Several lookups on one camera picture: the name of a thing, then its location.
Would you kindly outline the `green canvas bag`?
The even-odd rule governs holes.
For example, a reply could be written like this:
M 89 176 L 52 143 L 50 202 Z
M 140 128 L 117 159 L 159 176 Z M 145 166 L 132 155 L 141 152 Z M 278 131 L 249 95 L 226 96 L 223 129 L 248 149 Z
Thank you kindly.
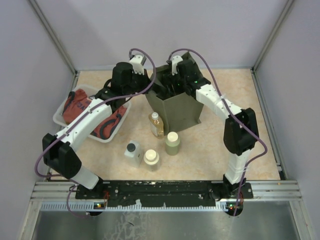
M 189 52 L 184 53 L 181 57 L 183 60 L 191 60 L 197 65 Z M 169 64 L 157 67 L 155 74 L 152 75 L 155 76 L 155 81 L 145 95 L 152 110 L 157 112 L 163 120 L 165 135 L 169 132 L 180 132 L 199 124 L 204 107 L 196 100 L 196 96 L 189 96 L 185 92 L 175 96 L 168 95 L 165 87 L 165 74 L 171 73 L 171 71 L 172 68 Z M 202 73 L 201 75 L 202 83 L 208 83 Z

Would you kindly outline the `amber liquid clear bottle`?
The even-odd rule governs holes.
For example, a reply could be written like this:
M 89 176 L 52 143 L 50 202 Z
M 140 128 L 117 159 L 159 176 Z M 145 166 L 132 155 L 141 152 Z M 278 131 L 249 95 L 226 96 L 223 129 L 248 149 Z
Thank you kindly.
M 153 112 L 148 116 L 150 129 L 154 136 L 157 138 L 164 137 L 164 123 L 162 118 L 157 112 Z

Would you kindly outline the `green bottle white cap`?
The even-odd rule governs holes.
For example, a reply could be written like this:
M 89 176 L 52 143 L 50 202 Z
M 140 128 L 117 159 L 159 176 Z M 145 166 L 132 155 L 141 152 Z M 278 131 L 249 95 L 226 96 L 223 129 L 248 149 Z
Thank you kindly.
M 167 134 L 165 138 L 165 151 L 170 156 L 175 156 L 178 154 L 180 149 L 181 139 L 179 135 L 171 131 Z

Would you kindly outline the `clear bottle black cap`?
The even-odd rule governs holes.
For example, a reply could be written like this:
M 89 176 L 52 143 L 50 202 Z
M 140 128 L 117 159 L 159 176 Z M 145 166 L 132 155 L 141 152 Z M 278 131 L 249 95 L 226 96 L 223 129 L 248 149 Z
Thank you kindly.
M 131 140 L 124 152 L 126 163 L 134 168 L 139 168 L 143 160 L 143 150 L 139 142 Z

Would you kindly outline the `beige bottle white cap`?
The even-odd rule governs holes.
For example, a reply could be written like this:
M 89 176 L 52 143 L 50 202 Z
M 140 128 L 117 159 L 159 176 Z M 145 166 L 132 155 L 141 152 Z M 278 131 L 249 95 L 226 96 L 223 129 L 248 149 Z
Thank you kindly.
M 148 149 L 144 153 L 143 160 L 150 171 L 157 171 L 160 168 L 160 156 L 153 149 Z

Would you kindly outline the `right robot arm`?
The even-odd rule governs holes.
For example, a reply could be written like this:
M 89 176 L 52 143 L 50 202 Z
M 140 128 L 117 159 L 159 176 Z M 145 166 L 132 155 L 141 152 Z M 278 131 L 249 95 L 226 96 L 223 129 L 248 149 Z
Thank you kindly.
M 223 192 L 235 198 L 245 182 L 242 177 L 246 163 L 259 135 L 256 114 L 253 109 L 243 109 L 218 93 L 218 88 L 206 79 L 192 59 L 174 56 L 167 61 L 169 78 L 174 87 L 205 105 L 224 122 L 223 143 L 229 151 L 226 173 L 223 175 Z

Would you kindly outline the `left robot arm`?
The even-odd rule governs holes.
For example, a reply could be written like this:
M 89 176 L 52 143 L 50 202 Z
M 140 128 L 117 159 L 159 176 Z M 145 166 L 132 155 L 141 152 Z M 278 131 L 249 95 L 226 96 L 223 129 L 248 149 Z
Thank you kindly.
M 76 152 L 95 128 L 118 110 L 126 99 L 144 94 L 153 82 L 137 57 L 117 63 L 112 70 L 112 78 L 95 94 L 89 106 L 63 130 L 43 137 L 41 159 L 44 164 L 85 187 L 91 197 L 101 197 L 104 192 L 101 178 L 83 166 Z

